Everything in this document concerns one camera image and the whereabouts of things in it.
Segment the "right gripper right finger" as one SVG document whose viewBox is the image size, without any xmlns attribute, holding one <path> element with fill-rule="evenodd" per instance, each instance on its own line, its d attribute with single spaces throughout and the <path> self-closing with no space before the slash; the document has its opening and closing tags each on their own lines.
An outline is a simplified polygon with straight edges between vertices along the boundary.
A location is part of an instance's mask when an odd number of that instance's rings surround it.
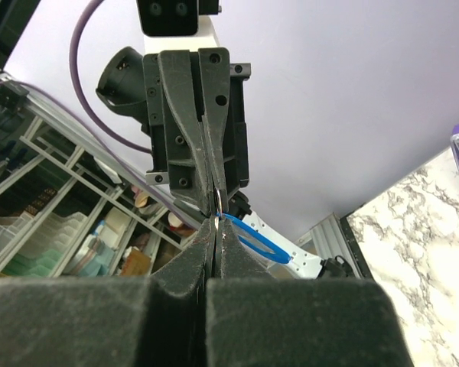
<svg viewBox="0 0 459 367">
<path fill-rule="evenodd" d="M 375 282 L 297 278 L 261 263 L 224 225 L 206 282 L 209 366 L 410 366 L 389 296 Z"/>
</svg>

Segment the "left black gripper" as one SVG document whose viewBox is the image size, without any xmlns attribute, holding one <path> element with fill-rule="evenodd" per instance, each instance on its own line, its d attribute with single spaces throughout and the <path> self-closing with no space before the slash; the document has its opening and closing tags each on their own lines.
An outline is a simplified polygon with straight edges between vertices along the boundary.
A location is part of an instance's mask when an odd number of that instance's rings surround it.
<svg viewBox="0 0 459 367">
<path fill-rule="evenodd" d="M 231 63 L 225 47 L 164 50 L 142 59 L 153 168 L 149 185 L 204 214 L 249 184 L 243 83 L 248 63 Z"/>
</svg>

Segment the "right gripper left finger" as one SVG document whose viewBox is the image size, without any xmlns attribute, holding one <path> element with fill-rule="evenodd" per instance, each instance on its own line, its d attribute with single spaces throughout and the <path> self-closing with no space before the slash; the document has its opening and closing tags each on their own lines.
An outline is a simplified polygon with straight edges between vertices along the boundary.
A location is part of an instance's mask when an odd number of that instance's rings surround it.
<svg viewBox="0 0 459 367">
<path fill-rule="evenodd" d="M 149 276 L 1 278 L 0 366 L 205 366 L 215 238 Z"/>
</svg>

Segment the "blue key tag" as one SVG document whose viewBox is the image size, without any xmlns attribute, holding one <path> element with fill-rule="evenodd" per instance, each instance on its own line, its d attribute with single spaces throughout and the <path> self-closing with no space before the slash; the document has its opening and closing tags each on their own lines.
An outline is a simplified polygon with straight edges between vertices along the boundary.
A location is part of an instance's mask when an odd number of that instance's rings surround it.
<svg viewBox="0 0 459 367">
<path fill-rule="evenodd" d="M 291 256 L 273 241 L 256 231 L 242 220 L 228 213 L 219 213 L 220 219 L 228 219 L 236 229 L 238 240 L 261 257 L 282 265 L 291 261 Z"/>
</svg>

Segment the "metal keyring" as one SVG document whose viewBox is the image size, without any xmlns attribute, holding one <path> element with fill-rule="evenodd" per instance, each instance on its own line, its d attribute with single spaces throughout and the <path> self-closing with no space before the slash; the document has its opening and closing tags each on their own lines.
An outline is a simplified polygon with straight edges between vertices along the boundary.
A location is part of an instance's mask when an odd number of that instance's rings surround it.
<svg viewBox="0 0 459 367">
<path fill-rule="evenodd" d="M 223 205 L 223 195 L 222 191 L 219 189 L 214 190 L 215 195 L 215 207 L 216 207 L 216 214 L 218 216 L 222 216 L 224 214 L 224 205 Z"/>
</svg>

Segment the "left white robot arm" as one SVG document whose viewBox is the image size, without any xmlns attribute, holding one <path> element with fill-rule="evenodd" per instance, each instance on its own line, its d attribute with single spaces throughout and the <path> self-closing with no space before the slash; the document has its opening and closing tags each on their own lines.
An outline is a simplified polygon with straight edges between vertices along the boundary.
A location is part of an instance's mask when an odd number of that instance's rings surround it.
<svg viewBox="0 0 459 367">
<path fill-rule="evenodd" d="M 249 184 L 243 84 L 250 75 L 250 66 L 232 63 L 223 47 L 146 55 L 125 47 L 107 64 L 96 94 L 151 139 L 153 167 L 144 184 L 166 184 L 215 227 L 228 225 L 222 237 L 235 235 L 261 263 L 297 278 L 352 275 L 343 257 L 321 258 L 274 233 L 243 195 Z"/>
</svg>

